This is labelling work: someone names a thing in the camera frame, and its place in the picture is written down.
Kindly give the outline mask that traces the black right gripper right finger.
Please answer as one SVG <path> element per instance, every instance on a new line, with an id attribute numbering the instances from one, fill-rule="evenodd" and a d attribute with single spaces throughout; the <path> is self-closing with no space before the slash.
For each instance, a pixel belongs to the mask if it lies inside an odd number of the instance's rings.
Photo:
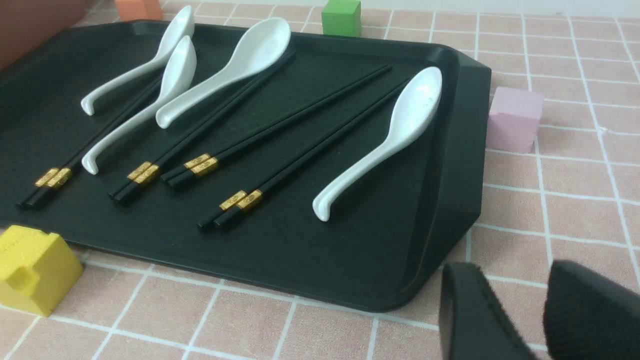
<path id="1" fill-rule="evenodd" d="M 573 260 L 555 260 L 542 327 L 554 360 L 637 360 L 640 297 Z"/>

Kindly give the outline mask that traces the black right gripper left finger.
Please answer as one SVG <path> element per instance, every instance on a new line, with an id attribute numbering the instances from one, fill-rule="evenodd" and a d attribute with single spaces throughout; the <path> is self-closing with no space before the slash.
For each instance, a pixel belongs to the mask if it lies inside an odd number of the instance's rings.
<path id="1" fill-rule="evenodd" d="M 444 360 L 535 360 L 477 265 L 443 267 L 439 338 Z"/>

